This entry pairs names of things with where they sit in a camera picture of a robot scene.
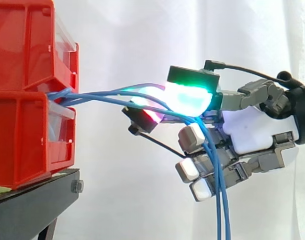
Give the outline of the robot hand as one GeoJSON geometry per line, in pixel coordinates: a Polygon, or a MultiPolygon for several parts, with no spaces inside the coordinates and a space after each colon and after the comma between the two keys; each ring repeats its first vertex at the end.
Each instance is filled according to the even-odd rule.
{"type": "Polygon", "coordinates": [[[301,138],[287,91],[269,78],[222,91],[214,70],[223,68],[171,66],[164,87],[145,86],[130,101],[137,107],[122,109],[128,130],[146,139],[158,124],[184,123],[175,168],[197,202],[225,199],[252,174],[284,168],[284,151],[301,138]]]}

